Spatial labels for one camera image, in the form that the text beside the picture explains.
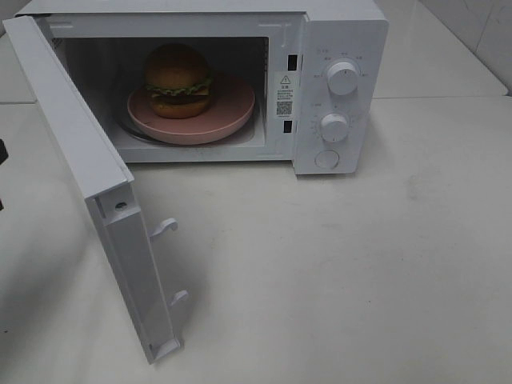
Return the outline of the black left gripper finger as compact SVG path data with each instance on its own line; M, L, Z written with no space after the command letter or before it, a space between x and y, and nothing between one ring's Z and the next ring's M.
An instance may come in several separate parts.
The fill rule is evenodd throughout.
M5 160L8 159L8 151L6 149L6 145L2 139L0 139L0 165L4 163Z

